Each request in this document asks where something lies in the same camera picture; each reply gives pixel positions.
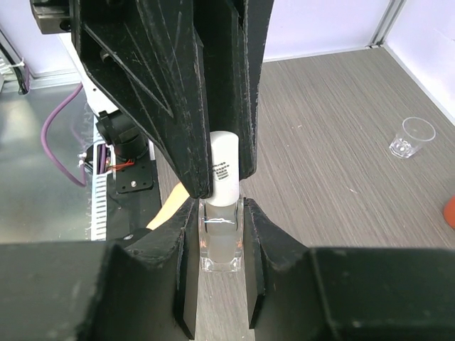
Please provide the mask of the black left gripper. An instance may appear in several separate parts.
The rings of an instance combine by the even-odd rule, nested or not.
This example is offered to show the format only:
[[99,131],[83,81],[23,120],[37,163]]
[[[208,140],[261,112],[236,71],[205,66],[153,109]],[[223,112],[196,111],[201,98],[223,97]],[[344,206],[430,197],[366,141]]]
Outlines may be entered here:
[[31,12],[44,35],[69,33],[72,30],[70,0],[30,0]]

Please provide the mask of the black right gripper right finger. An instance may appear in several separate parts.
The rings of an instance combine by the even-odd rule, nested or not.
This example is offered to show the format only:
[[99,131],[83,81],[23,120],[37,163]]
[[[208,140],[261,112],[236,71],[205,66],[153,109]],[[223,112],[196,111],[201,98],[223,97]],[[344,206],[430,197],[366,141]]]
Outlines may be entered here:
[[306,247],[244,201],[257,340],[453,340],[454,251]]

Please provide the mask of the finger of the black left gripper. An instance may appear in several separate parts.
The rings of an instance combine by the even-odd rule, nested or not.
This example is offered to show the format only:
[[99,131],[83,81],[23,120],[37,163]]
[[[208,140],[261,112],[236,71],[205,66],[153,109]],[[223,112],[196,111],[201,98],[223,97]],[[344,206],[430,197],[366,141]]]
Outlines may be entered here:
[[257,113],[271,1],[194,1],[211,131],[239,138],[240,179],[257,170]]
[[191,1],[72,1],[87,76],[158,147],[187,192],[213,191],[202,45]]

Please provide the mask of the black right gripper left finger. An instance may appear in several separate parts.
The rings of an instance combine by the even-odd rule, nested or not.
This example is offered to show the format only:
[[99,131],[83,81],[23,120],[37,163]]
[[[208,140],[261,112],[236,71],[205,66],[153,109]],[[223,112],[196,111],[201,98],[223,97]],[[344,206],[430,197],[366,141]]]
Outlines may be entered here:
[[198,202],[127,247],[1,246],[2,340],[192,340]]

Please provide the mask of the small nail polish bottle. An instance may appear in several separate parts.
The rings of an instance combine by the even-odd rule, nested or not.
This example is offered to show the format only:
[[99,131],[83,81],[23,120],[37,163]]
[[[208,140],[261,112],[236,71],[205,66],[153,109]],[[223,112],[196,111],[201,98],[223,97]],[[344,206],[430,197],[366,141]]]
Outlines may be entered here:
[[200,267],[204,272],[238,272],[242,268],[244,200],[216,207],[202,200],[198,208]]

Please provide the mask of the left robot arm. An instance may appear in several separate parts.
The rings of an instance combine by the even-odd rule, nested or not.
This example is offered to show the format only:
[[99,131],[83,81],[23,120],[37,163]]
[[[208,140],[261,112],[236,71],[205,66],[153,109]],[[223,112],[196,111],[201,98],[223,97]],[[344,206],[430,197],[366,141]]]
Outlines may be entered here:
[[210,133],[238,136],[240,178],[257,169],[259,81],[272,1],[32,1],[44,34],[69,33],[112,108],[105,141],[126,161],[151,140],[189,195],[214,191]]

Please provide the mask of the person's bare hand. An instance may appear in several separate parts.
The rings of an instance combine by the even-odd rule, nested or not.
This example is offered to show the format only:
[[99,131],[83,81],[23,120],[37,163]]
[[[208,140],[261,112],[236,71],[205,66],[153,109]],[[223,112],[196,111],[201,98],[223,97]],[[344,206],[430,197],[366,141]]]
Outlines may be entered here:
[[162,205],[155,218],[153,218],[153,220],[148,223],[146,228],[155,230],[156,228],[160,227],[162,224],[173,217],[173,215],[188,198],[188,192],[182,183],[178,183],[171,191],[170,195]]

